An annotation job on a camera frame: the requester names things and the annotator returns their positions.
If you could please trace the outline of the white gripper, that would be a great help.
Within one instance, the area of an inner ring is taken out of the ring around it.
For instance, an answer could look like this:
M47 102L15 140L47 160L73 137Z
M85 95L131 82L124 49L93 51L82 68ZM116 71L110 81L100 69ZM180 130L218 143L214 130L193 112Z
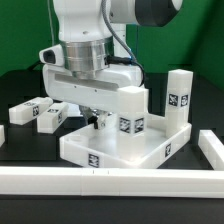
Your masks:
M106 127L110 112L118 109L118 89L139 87L142 73L137 66L112 64L97 71L93 79L81 79L63 67L45 64L43 79L46 93L52 99L102 110L94 112L94 128L101 130Z

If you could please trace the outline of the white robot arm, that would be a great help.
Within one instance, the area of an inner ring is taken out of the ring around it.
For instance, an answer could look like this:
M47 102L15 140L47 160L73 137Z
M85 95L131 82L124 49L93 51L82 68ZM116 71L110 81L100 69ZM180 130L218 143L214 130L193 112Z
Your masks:
M77 104L87 123L105 126L118 90L142 87L145 72L115 24L163 27L183 0L53 0L59 43L39 53L48 96Z

